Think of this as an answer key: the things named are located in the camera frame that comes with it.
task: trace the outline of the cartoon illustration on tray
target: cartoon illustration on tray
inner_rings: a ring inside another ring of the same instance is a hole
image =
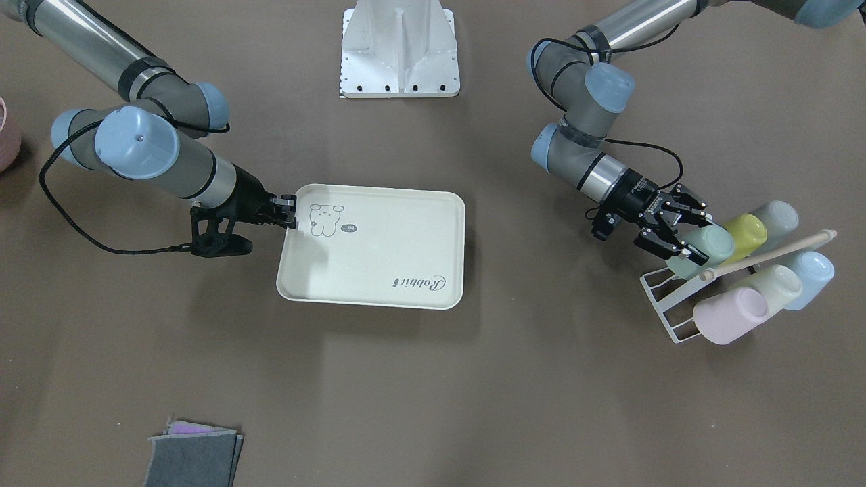
[[[310,233],[314,237],[331,237],[337,233],[339,214],[345,209],[340,205],[310,205]]]

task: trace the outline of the white tray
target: white tray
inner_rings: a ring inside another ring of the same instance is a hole
[[[306,185],[276,288],[292,301],[449,309],[463,295],[466,205],[450,192]]]

